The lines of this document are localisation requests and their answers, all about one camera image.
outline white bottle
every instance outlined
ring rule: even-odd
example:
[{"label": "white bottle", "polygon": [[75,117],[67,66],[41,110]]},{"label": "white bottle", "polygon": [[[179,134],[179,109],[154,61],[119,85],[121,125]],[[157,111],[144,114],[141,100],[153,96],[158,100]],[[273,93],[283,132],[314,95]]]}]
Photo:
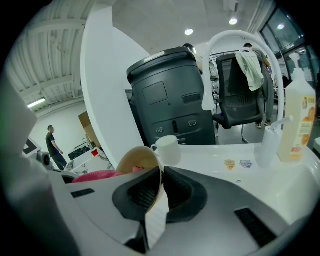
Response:
[{"label": "white bottle", "polygon": [[278,149],[282,162],[297,162],[307,146],[316,113],[316,91],[308,84],[304,72],[299,68],[298,53],[289,57],[295,64],[293,82],[285,89],[285,117],[293,116],[293,122],[283,127]]}]

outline man in black shirt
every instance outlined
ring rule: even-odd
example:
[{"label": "man in black shirt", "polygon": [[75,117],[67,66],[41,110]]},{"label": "man in black shirt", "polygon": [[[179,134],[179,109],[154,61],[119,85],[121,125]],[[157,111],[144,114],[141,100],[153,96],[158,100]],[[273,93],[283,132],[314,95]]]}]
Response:
[{"label": "man in black shirt", "polygon": [[67,165],[66,160],[62,156],[64,153],[62,150],[57,146],[55,142],[55,137],[53,133],[55,132],[55,129],[52,125],[48,126],[48,134],[45,137],[45,142],[48,147],[48,151],[50,154],[50,157],[53,159],[53,161],[56,163],[56,165],[59,167],[61,171],[63,171]]}]

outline black office chair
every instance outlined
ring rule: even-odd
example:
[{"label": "black office chair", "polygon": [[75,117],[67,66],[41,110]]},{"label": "black office chair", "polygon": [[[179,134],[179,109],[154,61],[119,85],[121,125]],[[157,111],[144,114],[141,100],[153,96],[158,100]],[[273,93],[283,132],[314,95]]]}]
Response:
[{"label": "black office chair", "polygon": [[259,90],[251,91],[248,80],[241,70],[234,53],[216,59],[219,74],[219,103],[221,114],[214,114],[213,120],[225,129],[242,125],[241,136],[244,138],[244,125],[262,122],[263,110],[259,104]]}]

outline white countertop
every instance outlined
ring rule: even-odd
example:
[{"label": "white countertop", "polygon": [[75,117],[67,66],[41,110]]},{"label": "white countertop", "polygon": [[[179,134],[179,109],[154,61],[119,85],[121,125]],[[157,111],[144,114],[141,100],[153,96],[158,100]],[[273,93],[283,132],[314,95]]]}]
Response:
[{"label": "white countertop", "polygon": [[[180,145],[181,161],[173,167],[234,183],[273,208],[289,225],[309,215],[320,197],[319,159],[306,148],[300,162],[283,163],[276,156],[270,167],[260,168],[255,159],[260,147],[261,143]],[[228,170],[225,160],[234,160],[235,168]],[[242,167],[243,160],[252,166]]]}]

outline desk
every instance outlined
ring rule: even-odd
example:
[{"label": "desk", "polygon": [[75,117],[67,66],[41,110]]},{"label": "desk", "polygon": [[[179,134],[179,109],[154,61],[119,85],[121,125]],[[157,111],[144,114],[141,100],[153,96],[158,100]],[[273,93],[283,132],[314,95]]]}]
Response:
[{"label": "desk", "polygon": [[[98,154],[93,156],[92,152],[95,150]],[[106,170],[114,170],[114,168],[106,154],[97,147],[70,161],[64,169],[65,172],[71,172],[79,176]]]},{"label": "desk", "polygon": [[[320,198],[320,161],[308,147],[300,162],[282,163],[276,156],[268,168],[260,168],[255,159],[261,143],[179,147],[181,161],[173,167],[234,183],[274,209],[289,225],[309,215]],[[228,170],[225,160],[234,160],[235,168]],[[242,167],[243,160],[252,166]]]}]

